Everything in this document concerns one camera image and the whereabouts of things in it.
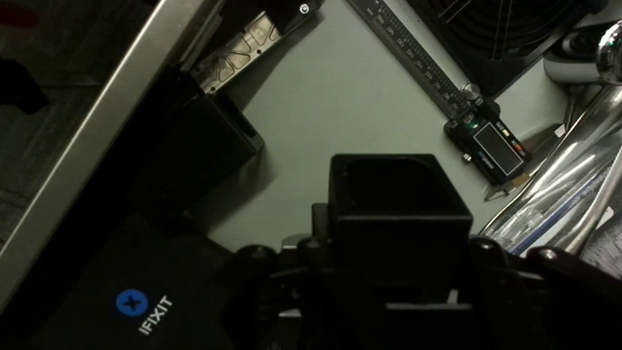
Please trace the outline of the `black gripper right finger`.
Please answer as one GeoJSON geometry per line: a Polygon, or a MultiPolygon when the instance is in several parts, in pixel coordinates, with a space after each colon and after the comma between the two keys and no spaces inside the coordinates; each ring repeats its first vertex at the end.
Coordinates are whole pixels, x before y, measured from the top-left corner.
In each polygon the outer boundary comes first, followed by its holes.
{"type": "Polygon", "coordinates": [[[622,282],[561,249],[470,239],[464,294],[484,350],[622,350],[622,282]]]}

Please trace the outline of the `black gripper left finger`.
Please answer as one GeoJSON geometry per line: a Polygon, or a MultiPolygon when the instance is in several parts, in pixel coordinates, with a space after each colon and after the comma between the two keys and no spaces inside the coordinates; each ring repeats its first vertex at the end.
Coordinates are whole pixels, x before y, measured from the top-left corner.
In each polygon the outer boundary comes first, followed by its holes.
{"type": "Polygon", "coordinates": [[[303,237],[276,253],[235,251],[219,270],[221,350],[338,350],[338,307],[328,292],[330,251],[303,237]]]}

